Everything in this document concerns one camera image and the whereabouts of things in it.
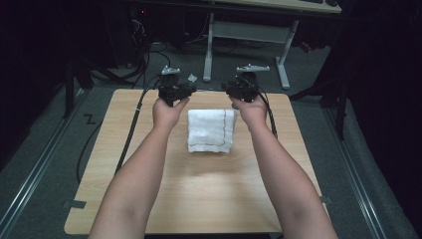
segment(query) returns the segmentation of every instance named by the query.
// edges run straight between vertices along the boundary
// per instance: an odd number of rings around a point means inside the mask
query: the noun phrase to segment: folded towel
[[[189,152],[229,152],[237,113],[233,110],[190,110],[187,113]]]

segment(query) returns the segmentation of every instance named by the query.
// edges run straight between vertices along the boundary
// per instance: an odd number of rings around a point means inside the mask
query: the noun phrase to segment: hand
[[[251,103],[232,97],[229,97],[229,99],[239,108],[240,115],[248,127],[252,125],[267,125],[267,107],[260,96],[256,96]]]
[[[181,100],[176,106],[170,107],[163,99],[158,98],[152,108],[154,127],[172,130],[179,122],[180,113],[188,102],[189,98],[186,98]]]

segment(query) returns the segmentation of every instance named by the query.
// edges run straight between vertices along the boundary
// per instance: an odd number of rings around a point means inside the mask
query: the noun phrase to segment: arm
[[[251,133],[261,176],[285,238],[336,238],[313,183],[268,128],[261,98],[252,103],[230,99]]]
[[[155,102],[154,126],[108,186],[90,238],[143,238],[161,183],[168,138],[188,102],[182,100],[174,108],[162,99]]]

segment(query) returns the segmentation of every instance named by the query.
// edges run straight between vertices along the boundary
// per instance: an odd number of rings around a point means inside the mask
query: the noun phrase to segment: desk
[[[341,9],[336,7],[331,7],[325,2],[322,4],[304,2],[300,0],[267,0],[267,1],[256,1],[256,0],[215,0],[213,2],[222,2],[222,3],[231,3],[231,4],[243,4],[251,5],[258,7],[268,7],[268,8],[279,8],[279,9],[288,9],[296,11],[312,11],[320,13],[335,13],[338,14],[341,12]],[[235,38],[243,40],[252,40],[252,41],[263,41],[263,42],[272,42],[272,43],[281,43],[284,44],[283,51],[281,52],[280,57],[276,57],[277,69],[279,71],[280,82],[284,90],[290,88],[289,79],[286,74],[285,69],[285,60],[289,52],[289,48],[292,44],[292,41],[295,37],[297,31],[299,20],[293,21],[291,27],[273,27],[273,26],[262,26],[262,25],[252,25],[252,24],[241,24],[241,23],[232,23],[232,22],[223,22],[223,21],[214,21],[214,14],[210,15],[209,21],[209,30],[208,30],[208,48],[207,54],[205,57],[205,66],[204,66],[204,82],[211,81],[211,72],[212,72],[212,44],[214,37],[223,37],[223,38]]]
[[[88,234],[111,181],[141,95],[139,90],[117,90],[66,221],[69,234]],[[126,158],[152,128],[152,105],[157,91],[149,92],[139,114]],[[319,192],[310,158],[289,98],[268,94],[280,142],[307,172]],[[146,233],[257,233],[280,232],[275,210],[259,172],[246,124],[237,117],[230,153],[187,150],[186,115],[192,109],[229,109],[225,93],[197,92],[171,133],[161,187]]]

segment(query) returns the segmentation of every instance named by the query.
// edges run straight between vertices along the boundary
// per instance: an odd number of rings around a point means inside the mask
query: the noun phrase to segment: wooden board
[[[321,13],[340,13],[339,6],[331,7],[325,2],[313,3],[300,0],[215,0],[215,2],[255,5],[260,7],[281,8],[299,11],[311,11]]]
[[[75,197],[86,201],[84,209],[72,208],[65,225],[69,234],[88,234],[120,157],[139,90],[117,90],[81,185]],[[143,102],[128,158],[152,128],[152,105],[158,92]],[[307,172],[318,192],[310,162],[289,98],[268,94],[280,142]],[[230,109],[225,93],[197,92],[174,128],[167,149],[164,175],[152,208],[146,233],[242,233],[280,232],[275,210],[265,190],[251,136],[237,117],[230,153],[187,150],[187,111]]]

